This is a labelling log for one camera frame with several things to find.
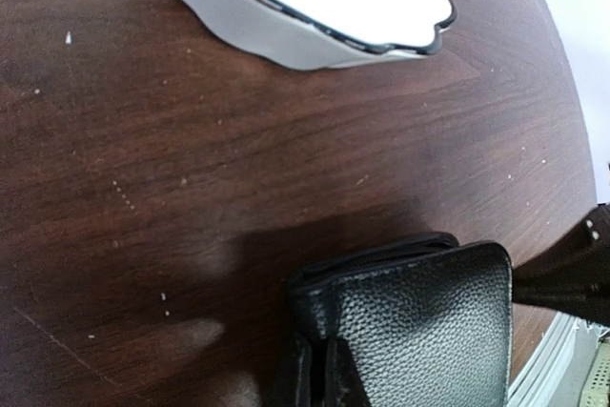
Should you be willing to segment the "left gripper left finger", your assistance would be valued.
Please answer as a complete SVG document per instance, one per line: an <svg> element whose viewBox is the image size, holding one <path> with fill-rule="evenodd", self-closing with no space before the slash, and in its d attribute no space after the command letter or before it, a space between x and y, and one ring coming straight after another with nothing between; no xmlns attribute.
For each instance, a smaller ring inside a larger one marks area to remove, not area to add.
<svg viewBox="0 0 610 407"><path fill-rule="evenodd" d="M312 348L308 340L293 334L274 379L274 406L311 406L311 363Z"/></svg>

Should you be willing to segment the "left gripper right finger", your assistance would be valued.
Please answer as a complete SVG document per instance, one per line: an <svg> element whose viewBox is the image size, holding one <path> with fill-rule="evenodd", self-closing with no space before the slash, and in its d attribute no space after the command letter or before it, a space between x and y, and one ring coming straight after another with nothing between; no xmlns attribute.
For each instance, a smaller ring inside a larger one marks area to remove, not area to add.
<svg viewBox="0 0 610 407"><path fill-rule="evenodd" d="M328 340L324 366L324 405L370 407L350 347L340 338Z"/></svg>

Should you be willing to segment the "black zippered tool case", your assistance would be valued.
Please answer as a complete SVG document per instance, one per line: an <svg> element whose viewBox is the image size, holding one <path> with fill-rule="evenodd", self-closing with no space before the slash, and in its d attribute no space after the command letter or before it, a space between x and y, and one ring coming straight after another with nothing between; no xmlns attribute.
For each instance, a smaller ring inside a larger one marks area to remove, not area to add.
<svg viewBox="0 0 610 407"><path fill-rule="evenodd" d="M295 330L324 405L328 340L345 340L371 406L502 406L511 365L511 261L495 242L415 234L293 273Z"/></svg>

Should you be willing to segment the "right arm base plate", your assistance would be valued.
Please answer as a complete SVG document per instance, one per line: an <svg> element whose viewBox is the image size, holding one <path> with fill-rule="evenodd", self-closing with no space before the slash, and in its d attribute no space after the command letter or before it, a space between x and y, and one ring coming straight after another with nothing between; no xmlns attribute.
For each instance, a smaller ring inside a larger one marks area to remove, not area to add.
<svg viewBox="0 0 610 407"><path fill-rule="evenodd" d="M609 325L609 206L513 271L513 301Z"/></svg>

